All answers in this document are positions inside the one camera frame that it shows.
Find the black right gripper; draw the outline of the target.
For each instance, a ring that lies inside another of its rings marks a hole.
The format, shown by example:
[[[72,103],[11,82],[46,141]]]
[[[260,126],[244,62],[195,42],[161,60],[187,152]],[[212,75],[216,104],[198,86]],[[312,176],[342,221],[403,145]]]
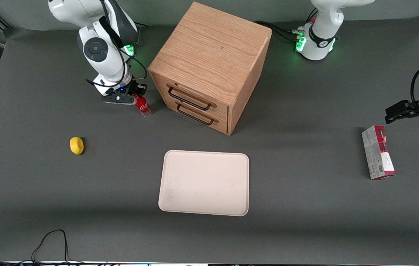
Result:
[[[131,96],[133,101],[136,102],[138,100],[137,95],[144,95],[147,92],[147,85],[146,84],[138,84],[137,82],[131,82],[128,85],[121,86],[118,89],[113,91],[107,91],[108,94],[106,95],[107,98],[121,96],[127,97]]]

